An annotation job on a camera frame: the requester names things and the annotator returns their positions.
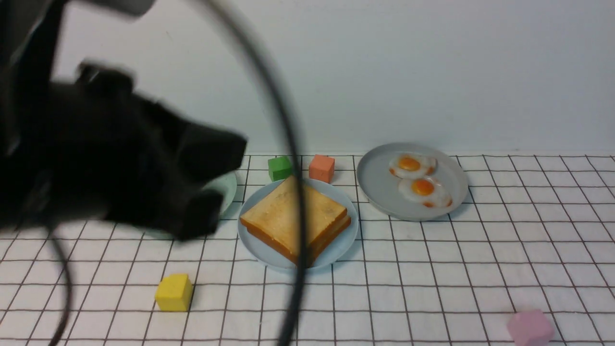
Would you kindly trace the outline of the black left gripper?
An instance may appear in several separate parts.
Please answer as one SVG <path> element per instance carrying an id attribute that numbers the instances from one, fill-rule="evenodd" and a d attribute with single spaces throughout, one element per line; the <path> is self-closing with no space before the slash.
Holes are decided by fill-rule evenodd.
<path id="1" fill-rule="evenodd" d="M 224 200 L 193 194 L 239 169 L 243 134 L 182 120 L 134 93 L 132 77 L 84 62 L 78 79 L 28 101 L 16 151 L 1 157 L 1 227 L 102 218 L 187 242 L 213 234 Z"/>

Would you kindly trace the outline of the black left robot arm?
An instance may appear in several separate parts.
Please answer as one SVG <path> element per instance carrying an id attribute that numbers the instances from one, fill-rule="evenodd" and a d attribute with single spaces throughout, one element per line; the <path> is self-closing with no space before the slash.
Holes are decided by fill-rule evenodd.
<path id="1" fill-rule="evenodd" d="M 53 82 L 65 0 L 1 2 L 1 229 L 86 218 L 214 234 L 247 140 L 140 95 L 121 68 L 83 61 Z"/>

